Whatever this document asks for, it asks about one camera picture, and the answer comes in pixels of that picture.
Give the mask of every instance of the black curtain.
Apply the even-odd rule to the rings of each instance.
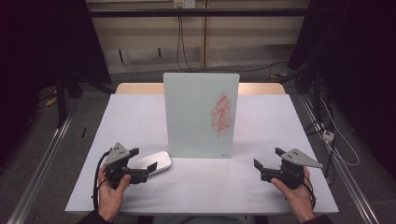
[[[84,0],[3,0],[0,4],[0,162],[13,150],[35,113],[39,91],[54,86],[60,72],[75,85],[87,78],[110,82],[91,18],[49,10],[88,9]]]
[[[396,125],[396,3],[390,0],[344,3],[347,11],[341,14],[334,38],[320,56],[321,74],[357,134],[396,177],[396,145],[392,141],[396,137],[393,130]],[[291,67],[300,66],[312,51],[323,31],[319,23],[304,21],[290,59]]]

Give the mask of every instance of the electrical wire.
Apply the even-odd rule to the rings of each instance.
[[[314,131],[314,132],[312,132],[312,133],[305,133],[306,135],[309,135],[309,134],[314,134],[314,133],[321,133],[321,132],[323,132],[323,131],[326,131],[326,130],[328,130],[328,129],[330,129],[332,127],[332,124],[329,124],[327,127],[325,127],[325,128],[320,128],[319,130],[317,130],[317,131]]]
[[[308,193],[311,195],[311,204],[312,204],[312,210],[314,210],[315,205],[317,203],[317,198],[315,197],[314,194],[314,186],[312,186],[311,181],[309,180],[308,177],[306,177],[306,175],[304,175],[304,178],[306,180],[308,180],[309,186],[305,184],[305,182],[303,180],[301,180],[297,174],[295,174],[294,172],[292,172],[291,170],[289,170],[288,168],[285,169],[288,173],[292,174],[305,188],[306,190],[308,190]]]
[[[99,174],[99,169],[100,169],[100,165],[102,164],[103,159],[108,156],[108,154],[110,154],[110,151],[107,151],[103,154],[103,156],[100,158],[97,166],[96,166],[96,173],[95,173],[95,179],[93,180],[93,195],[92,195],[92,199],[93,199],[93,208],[95,210],[98,210],[99,208],[99,202],[98,202],[98,191],[99,191],[99,187],[107,180],[105,179],[105,181],[102,181],[102,183],[100,183],[99,187],[97,187],[97,179],[98,179],[98,174]]]
[[[294,6],[295,6],[295,0],[293,0],[293,6],[292,6],[292,9],[294,9]],[[296,29],[296,24],[295,24],[295,21],[294,21],[294,17],[291,17],[291,19],[293,20],[294,33],[295,33],[295,34],[296,34],[296,36],[298,37],[298,34],[297,34],[297,29]]]
[[[304,127],[304,131],[306,132],[306,130],[308,130],[310,127],[312,127],[313,125],[316,125],[316,124],[317,124],[316,121],[311,122],[308,126]]]
[[[329,175],[329,168],[330,166],[332,167],[332,179],[329,178],[330,179],[329,187],[331,187],[335,181],[335,167],[334,167],[334,163],[332,162],[332,154],[334,154],[333,151],[330,152],[328,163],[326,166],[326,171],[324,173],[324,177],[327,178]]]
[[[207,71],[220,71],[220,72],[224,72],[224,71],[225,71],[225,72],[254,72],[254,71],[260,71],[260,70],[269,68],[269,70],[270,70],[269,77],[264,81],[264,82],[267,82],[267,81],[271,78],[271,67],[272,67],[272,66],[275,66],[275,65],[280,64],[280,63],[288,63],[288,61],[275,62],[275,63],[271,63],[270,65],[266,65],[266,66],[259,67],[259,68],[241,69],[241,70],[238,70],[238,69],[224,69],[224,68],[205,68],[205,69],[192,70],[192,69],[190,68],[190,65],[189,65],[189,63],[188,63],[187,56],[186,56],[186,50],[185,50],[185,44],[184,44],[184,34],[183,34],[183,30],[184,30],[184,28],[183,28],[183,19],[182,19],[181,17],[178,17],[177,66],[178,66],[178,68],[179,68],[181,71],[186,72],[186,73],[207,72]],[[182,68],[182,67],[180,66],[180,61],[179,61],[179,59],[178,59],[178,57],[179,57],[179,52],[180,52],[180,42],[181,42],[181,47],[182,47],[182,51],[183,51],[183,55],[184,55],[184,60],[185,60],[185,62],[186,62],[186,65],[187,65],[188,70],[186,70],[186,69],[184,69],[184,68]]]
[[[326,106],[326,103],[323,101],[323,99],[321,99],[321,102],[324,104],[327,112],[330,114],[329,108]],[[356,153],[355,149],[353,148],[352,145],[349,144],[349,142],[345,139],[345,137],[341,134],[341,132],[338,130],[337,126],[335,125],[334,120],[332,119],[332,116],[330,116],[330,120],[332,121],[332,125],[335,128],[335,130],[340,134],[340,136],[344,139],[344,141],[346,141],[346,143],[349,145],[349,147],[352,149],[353,153],[356,156],[357,162],[356,163],[349,163],[347,161],[345,161],[341,155],[339,155],[337,152],[335,152],[333,149],[331,149],[331,151],[334,153],[334,156],[337,157],[340,161],[342,161],[344,164],[350,165],[350,166],[357,166],[360,164],[361,160],[359,159],[359,155],[358,153]]]
[[[189,70],[184,70],[183,68],[181,68],[180,63],[178,61],[178,51],[180,49],[180,39],[181,39],[182,48],[183,48],[184,60],[186,62],[187,67],[189,68]],[[187,61],[186,50],[184,49],[183,20],[181,19],[181,17],[178,17],[177,65],[178,65],[178,68],[183,72],[192,72],[192,70],[189,66],[189,62]]]

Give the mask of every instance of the metal bracket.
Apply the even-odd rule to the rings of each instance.
[[[317,161],[311,159],[306,154],[304,154],[299,149],[295,148],[286,152],[281,156],[281,158],[285,161],[289,161],[296,165],[304,165],[304,166],[311,166],[316,168],[323,168],[323,165],[318,163]]]
[[[129,151],[121,143],[116,143],[116,145],[111,148],[111,151],[105,160],[105,164],[109,165],[115,161],[119,161],[125,157],[129,157],[129,155]]]

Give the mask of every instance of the person's left hand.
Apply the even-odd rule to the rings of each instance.
[[[98,181],[102,183],[105,181],[105,166],[102,166],[99,170]],[[125,175],[119,184],[117,189],[113,189],[110,182],[105,181],[99,188],[99,215],[108,222],[113,222],[116,216],[119,214],[123,193],[128,188],[131,180],[130,175]]]

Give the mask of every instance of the black sleeve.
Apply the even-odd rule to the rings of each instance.
[[[328,216],[315,217],[304,224],[332,224],[332,220]]]
[[[97,210],[91,211],[87,216],[85,216],[78,224],[85,224],[85,223],[95,223],[95,224],[110,224],[110,222],[105,221],[99,216]]]

